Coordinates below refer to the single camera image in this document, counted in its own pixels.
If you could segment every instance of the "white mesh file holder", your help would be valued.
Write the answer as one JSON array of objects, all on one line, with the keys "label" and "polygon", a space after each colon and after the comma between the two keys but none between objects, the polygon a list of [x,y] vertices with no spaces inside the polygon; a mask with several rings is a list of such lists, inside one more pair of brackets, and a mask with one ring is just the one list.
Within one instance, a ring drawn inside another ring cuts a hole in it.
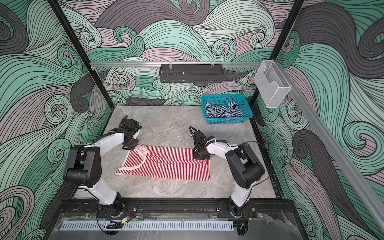
[{"label": "white mesh file holder", "polygon": [[267,108],[278,108],[291,90],[283,67],[273,60],[263,60],[253,80]]}]

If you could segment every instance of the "laundry basket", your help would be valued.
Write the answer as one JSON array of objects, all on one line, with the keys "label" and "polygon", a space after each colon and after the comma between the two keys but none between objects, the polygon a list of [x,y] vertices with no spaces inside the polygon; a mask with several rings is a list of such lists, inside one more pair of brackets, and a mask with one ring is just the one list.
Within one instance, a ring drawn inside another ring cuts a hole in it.
[{"label": "laundry basket", "polygon": [[[213,106],[221,105],[228,106],[230,102],[236,102],[244,117],[237,118],[207,118],[205,113],[205,103]],[[216,95],[203,95],[201,97],[201,106],[203,108],[204,118],[208,124],[225,124],[225,123],[243,123],[248,118],[253,116],[251,108],[249,107],[247,99],[243,94],[216,94]]]}]

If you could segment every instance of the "folded shirt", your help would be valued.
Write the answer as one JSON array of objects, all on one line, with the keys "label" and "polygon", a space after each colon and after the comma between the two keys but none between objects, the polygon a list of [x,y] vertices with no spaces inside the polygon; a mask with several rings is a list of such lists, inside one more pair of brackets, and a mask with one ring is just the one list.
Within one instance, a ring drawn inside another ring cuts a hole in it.
[{"label": "folded shirt", "polygon": [[211,104],[206,103],[204,105],[205,115],[207,118],[238,118],[244,116],[236,102],[230,102],[227,105],[228,107],[222,105],[212,107]]}]

